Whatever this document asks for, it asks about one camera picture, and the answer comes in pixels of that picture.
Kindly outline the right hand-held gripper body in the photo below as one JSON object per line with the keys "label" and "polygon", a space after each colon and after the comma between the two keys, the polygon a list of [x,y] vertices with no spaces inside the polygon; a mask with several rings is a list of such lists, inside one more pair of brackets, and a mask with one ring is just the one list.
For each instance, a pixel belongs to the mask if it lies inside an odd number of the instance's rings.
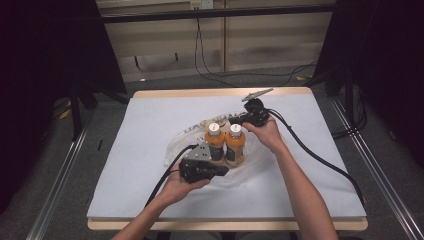
{"label": "right hand-held gripper body", "polygon": [[271,92],[272,88],[260,90],[254,93],[249,93],[242,99],[244,108],[247,113],[241,117],[241,122],[248,122],[256,127],[262,127],[266,124],[269,118],[269,110],[264,107],[263,102],[259,99],[260,96]]}

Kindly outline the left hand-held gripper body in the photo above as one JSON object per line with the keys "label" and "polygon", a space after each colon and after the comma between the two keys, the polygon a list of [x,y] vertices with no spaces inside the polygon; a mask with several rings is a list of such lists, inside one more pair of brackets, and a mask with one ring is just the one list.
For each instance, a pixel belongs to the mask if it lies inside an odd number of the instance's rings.
{"label": "left hand-held gripper body", "polygon": [[187,183],[196,183],[214,177],[214,165],[207,143],[200,144],[186,154],[179,163],[180,176]]}

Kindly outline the orange juice bottle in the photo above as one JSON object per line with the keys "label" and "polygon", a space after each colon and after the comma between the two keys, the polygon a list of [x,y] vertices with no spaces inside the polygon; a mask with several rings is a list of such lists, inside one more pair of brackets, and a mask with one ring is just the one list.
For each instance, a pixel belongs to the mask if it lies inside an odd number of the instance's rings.
{"label": "orange juice bottle", "polygon": [[222,164],[224,161],[225,134],[217,123],[211,123],[204,136],[209,145],[211,161],[214,164]]}
{"label": "orange juice bottle", "polygon": [[226,162],[232,167],[239,166],[244,162],[244,145],[246,141],[242,127],[239,124],[232,124],[225,136],[225,141],[227,146]]}

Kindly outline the clear plastic bag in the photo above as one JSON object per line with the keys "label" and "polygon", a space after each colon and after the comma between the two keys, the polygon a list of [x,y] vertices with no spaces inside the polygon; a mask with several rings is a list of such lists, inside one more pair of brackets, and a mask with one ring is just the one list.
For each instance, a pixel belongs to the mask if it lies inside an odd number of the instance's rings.
{"label": "clear plastic bag", "polygon": [[[166,154],[165,154],[165,165],[171,167],[178,160],[188,154],[196,146],[207,143],[204,139],[205,133],[208,126],[211,123],[217,123],[221,130],[224,132],[225,136],[230,129],[230,122],[228,121],[229,117],[239,116],[247,112],[230,112],[221,114],[217,117],[206,119],[201,121],[198,124],[195,124],[182,132],[178,133],[168,144]],[[214,164],[211,160],[210,162],[214,166],[226,166],[229,168],[229,172],[223,176],[223,180],[219,180],[218,184],[222,186],[232,186],[241,184],[243,181],[247,180],[256,170],[262,167],[265,164],[265,160],[270,156],[270,153],[260,146],[260,142],[255,140],[254,136],[248,133],[246,130],[243,130],[243,133],[246,136],[246,141],[244,145],[244,162],[237,167],[230,166],[226,160],[226,141],[224,143],[224,161],[222,164]]]}

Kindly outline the person's right hand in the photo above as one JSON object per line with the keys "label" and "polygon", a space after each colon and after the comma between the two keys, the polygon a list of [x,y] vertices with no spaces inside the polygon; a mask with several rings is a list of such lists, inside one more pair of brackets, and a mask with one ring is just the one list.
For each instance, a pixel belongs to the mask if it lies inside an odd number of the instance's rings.
{"label": "person's right hand", "polygon": [[248,122],[243,123],[242,126],[249,132],[252,132],[275,155],[281,155],[287,151],[287,146],[280,135],[278,125],[273,117],[269,117],[262,127],[256,127]]}

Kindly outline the person's left hand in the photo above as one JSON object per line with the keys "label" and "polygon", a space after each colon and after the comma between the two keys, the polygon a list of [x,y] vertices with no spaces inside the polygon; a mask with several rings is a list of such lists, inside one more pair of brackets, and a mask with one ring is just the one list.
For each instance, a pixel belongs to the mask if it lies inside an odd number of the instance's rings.
{"label": "person's left hand", "polygon": [[167,178],[165,186],[158,195],[158,199],[166,206],[177,203],[184,199],[191,191],[201,189],[210,183],[209,179],[203,179],[195,183],[187,183],[180,174],[173,172]]}

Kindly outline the black metal stand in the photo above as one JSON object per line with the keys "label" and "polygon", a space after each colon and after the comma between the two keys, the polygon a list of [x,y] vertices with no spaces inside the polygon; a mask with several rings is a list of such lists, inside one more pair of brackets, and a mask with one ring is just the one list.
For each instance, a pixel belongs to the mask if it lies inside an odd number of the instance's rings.
{"label": "black metal stand", "polygon": [[73,120],[73,141],[76,141],[82,131],[81,114],[79,107],[79,98],[77,92],[77,84],[72,81],[70,85],[70,103]]}

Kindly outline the black curtain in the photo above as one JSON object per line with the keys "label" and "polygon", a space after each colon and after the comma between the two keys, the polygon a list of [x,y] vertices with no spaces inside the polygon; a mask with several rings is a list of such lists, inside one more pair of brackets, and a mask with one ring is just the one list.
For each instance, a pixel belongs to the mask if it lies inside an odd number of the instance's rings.
{"label": "black curtain", "polygon": [[336,0],[314,74],[355,82],[424,168],[424,0]]}
{"label": "black curtain", "polygon": [[53,104],[124,93],[96,0],[0,0],[0,215],[32,169]]}

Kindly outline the white wall socket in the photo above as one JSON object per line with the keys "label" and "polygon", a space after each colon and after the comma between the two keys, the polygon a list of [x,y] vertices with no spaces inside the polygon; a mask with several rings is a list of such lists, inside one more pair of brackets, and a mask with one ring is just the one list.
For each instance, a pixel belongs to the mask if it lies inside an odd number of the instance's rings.
{"label": "white wall socket", "polygon": [[214,8],[213,0],[190,0],[191,10],[208,10]]}

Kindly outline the metal floor rail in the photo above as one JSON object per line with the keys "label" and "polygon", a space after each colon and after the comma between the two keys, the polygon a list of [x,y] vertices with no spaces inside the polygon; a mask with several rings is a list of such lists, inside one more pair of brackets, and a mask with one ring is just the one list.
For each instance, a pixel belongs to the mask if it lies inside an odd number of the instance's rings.
{"label": "metal floor rail", "polygon": [[95,111],[89,111],[87,113],[86,120],[80,130],[80,133],[77,137],[72,141],[72,144],[68,150],[68,153],[62,163],[62,166],[56,176],[56,179],[49,191],[49,194],[39,211],[35,222],[33,223],[26,240],[43,240],[47,228],[53,218],[61,195],[65,189],[65,185],[68,181],[69,175],[73,169],[73,165],[76,162],[78,155],[80,153],[80,149],[82,148],[87,131],[89,126],[91,125],[93,116]]}
{"label": "metal floor rail", "polygon": [[408,239],[424,240],[424,232],[420,229],[412,213],[397,194],[360,132],[353,129],[353,124],[348,120],[347,110],[344,108],[341,101],[335,97],[331,99],[331,102],[344,128],[346,130],[350,130],[349,136],[351,140],[359,151],[365,165],[373,176],[374,181],[379,187],[402,229],[406,233]]}

